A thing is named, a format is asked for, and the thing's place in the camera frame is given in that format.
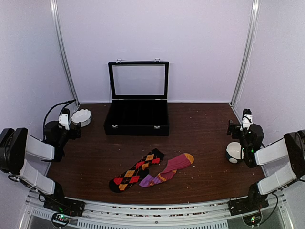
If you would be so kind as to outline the maroon purple striped sock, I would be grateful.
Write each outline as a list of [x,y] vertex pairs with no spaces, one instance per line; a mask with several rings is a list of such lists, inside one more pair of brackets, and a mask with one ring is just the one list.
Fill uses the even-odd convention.
[[184,169],[194,163],[194,156],[188,153],[180,154],[167,161],[165,169],[156,177],[147,175],[140,183],[140,187],[152,187],[171,180],[178,170]]

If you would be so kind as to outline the black red orange argyle sock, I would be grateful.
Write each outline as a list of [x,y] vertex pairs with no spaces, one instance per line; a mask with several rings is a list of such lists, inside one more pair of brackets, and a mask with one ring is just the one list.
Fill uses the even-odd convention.
[[122,193],[137,183],[141,182],[149,174],[149,166],[159,164],[165,154],[155,148],[142,157],[131,168],[109,181],[109,189],[115,193]]

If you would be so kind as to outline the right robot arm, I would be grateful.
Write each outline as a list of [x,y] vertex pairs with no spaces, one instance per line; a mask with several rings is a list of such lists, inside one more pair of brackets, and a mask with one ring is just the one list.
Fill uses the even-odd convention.
[[280,140],[263,145],[264,133],[260,125],[249,116],[241,124],[228,122],[227,134],[234,139],[226,148],[225,156],[232,164],[242,161],[249,168],[263,166],[287,157],[289,161],[272,175],[253,183],[245,198],[234,200],[231,208],[255,210],[267,206],[266,198],[274,191],[285,188],[305,174],[305,132],[285,134]]

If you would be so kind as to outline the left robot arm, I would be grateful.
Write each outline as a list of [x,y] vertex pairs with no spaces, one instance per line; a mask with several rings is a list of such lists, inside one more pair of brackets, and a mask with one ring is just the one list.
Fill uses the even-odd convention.
[[43,139],[30,135],[27,128],[5,128],[0,134],[0,169],[14,182],[21,182],[42,194],[58,212],[64,212],[69,204],[58,182],[47,178],[35,169],[26,155],[44,162],[61,162],[64,147],[69,140],[81,137],[81,124],[70,126],[70,111],[73,100],[61,102],[63,106],[56,121],[43,120]]

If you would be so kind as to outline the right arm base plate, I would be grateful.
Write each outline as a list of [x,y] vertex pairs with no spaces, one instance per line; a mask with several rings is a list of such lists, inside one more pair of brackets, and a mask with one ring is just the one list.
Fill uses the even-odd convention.
[[247,198],[231,199],[228,201],[231,216],[257,211],[260,208],[266,208],[268,206],[269,203],[267,200],[264,200],[261,203],[254,203],[254,205],[250,205]]

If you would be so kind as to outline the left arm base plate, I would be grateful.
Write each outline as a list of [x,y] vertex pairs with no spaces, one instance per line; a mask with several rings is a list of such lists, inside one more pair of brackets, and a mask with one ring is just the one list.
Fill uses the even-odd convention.
[[51,200],[46,200],[43,204],[43,207],[55,212],[64,213],[68,216],[81,217],[84,211],[85,202],[79,200],[65,199],[63,204],[59,204]]

